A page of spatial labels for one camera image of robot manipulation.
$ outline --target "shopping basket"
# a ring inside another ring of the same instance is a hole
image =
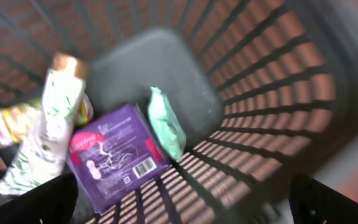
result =
[[[112,69],[129,76],[179,74],[164,83],[172,92],[197,92],[185,80],[192,76],[200,90],[213,86],[208,94],[220,96],[200,101],[214,107],[215,119],[188,123],[202,133],[194,132],[194,147],[105,214],[94,214],[80,192],[73,221],[245,222],[281,198],[292,173],[311,172],[357,133],[358,49],[333,7],[323,0],[0,0],[0,107],[39,96],[57,50],[93,68],[114,60]],[[120,57],[130,50],[141,57]],[[120,96],[90,93],[98,85],[108,89],[109,81],[90,82],[87,93],[101,115]],[[132,87],[121,95],[144,91]],[[16,150],[0,149],[0,179]],[[7,200],[0,195],[0,204]]]

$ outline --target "sanitary pad package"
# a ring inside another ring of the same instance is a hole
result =
[[[98,213],[170,166],[134,105],[77,131],[69,153],[67,163]]]

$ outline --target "tube of lotion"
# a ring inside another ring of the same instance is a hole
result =
[[[54,55],[42,112],[1,180],[0,194],[22,195],[60,175],[87,76],[86,63],[63,53]]]

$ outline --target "gray surface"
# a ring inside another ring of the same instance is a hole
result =
[[[358,5],[351,0],[330,0],[335,6],[336,13],[346,24],[349,33],[357,40],[358,45]],[[358,168],[358,137],[347,145],[334,159],[322,167],[314,178],[332,189],[338,187],[349,178]],[[282,213],[280,221],[275,223],[293,223],[288,201],[278,206]]]
[[[152,29],[91,63],[88,94],[96,116],[125,103],[150,99],[150,87],[167,93],[187,146],[207,138],[218,126],[223,105],[182,39],[170,29]]]

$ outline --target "purple package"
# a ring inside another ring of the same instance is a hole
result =
[[[169,168],[134,105],[125,105],[77,131],[67,163],[98,213]]]

